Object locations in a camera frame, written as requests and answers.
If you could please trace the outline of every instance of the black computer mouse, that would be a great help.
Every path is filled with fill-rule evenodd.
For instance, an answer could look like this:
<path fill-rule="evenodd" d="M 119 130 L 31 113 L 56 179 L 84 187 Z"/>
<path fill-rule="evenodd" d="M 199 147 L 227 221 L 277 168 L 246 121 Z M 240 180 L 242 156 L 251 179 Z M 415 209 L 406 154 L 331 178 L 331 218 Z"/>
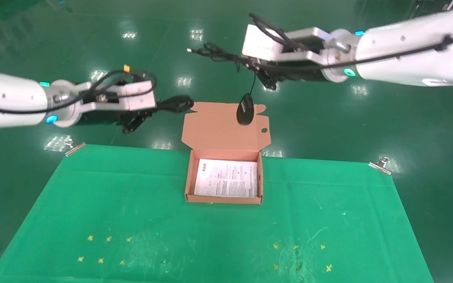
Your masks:
<path fill-rule="evenodd" d="M 255 117 L 255 105 L 253 104 L 253 98 L 251 98 L 250 93 L 246 93 L 241 102 L 239 102 L 239 107 L 237 107 L 237 122 L 241 125 L 249 125 Z"/>

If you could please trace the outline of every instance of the blue indicator light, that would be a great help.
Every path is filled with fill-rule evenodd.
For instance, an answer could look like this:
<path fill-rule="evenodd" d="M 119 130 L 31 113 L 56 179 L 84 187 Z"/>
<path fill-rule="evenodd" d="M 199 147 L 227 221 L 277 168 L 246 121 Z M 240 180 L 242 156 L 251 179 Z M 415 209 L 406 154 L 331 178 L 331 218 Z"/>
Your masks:
<path fill-rule="evenodd" d="M 57 115 L 48 116 L 45 120 L 47 124 L 52 124 L 57 121 Z"/>
<path fill-rule="evenodd" d="M 344 69 L 344 73 L 349 77 L 356 77 L 356 73 L 350 68 Z"/>

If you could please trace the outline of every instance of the black cable tie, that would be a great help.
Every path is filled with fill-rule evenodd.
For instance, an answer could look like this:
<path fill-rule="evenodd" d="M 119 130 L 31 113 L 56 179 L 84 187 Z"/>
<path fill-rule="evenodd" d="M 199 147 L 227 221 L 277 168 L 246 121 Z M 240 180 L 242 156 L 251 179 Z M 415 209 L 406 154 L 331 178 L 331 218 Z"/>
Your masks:
<path fill-rule="evenodd" d="M 442 39 L 442 43 L 438 44 L 435 47 L 435 50 L 438 52 L 447 50 L 448 45 L 453 43 L 453 39 L 451 38 L 450 34 L 445 34 L 444 38 Z"/>

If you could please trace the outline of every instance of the green floor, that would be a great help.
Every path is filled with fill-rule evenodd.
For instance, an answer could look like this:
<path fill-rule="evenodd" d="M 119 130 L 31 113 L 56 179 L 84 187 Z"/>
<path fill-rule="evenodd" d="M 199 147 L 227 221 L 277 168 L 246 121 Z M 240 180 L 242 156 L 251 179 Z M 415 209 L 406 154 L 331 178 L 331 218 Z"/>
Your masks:
<path fill-rule="evenodd" d="M 159 98 L 237 102 L 251 73 L 236 74 L 233 64 L 186 48 L 212 41 L 240 52 L 248 12 L 286 30 L 330 31 L 403 20 L 410 7 L 410 0 L 0 0 L 0 72 L 82 82 L 94 70 L 130 64 L 157 75 Z M 137 35 L 122 37 L 129 32 Z M 453 88 L 356 78 L 284 82 L 277 92 L 257 84 L 253 96 L 270 117 L 266 156 L 358 162 L 388 156 L 435 282 L 453 282 Z M 43 150 L 50 137 L 185 151 L 182 122 L 182 115 L 159 113 L 130 135 L 111 125 L 0 129 L 0 254 L 63 158 Z"/>

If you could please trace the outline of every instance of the instruction paper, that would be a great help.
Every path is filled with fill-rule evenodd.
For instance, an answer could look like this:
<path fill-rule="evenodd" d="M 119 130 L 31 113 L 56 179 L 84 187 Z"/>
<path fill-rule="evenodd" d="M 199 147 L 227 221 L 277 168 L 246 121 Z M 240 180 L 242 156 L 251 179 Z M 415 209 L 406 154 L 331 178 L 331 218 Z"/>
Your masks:
<path fill-rule="evenodd" d="M 257 163 L 200 159 L 195 195 L 257 197 Z"/>

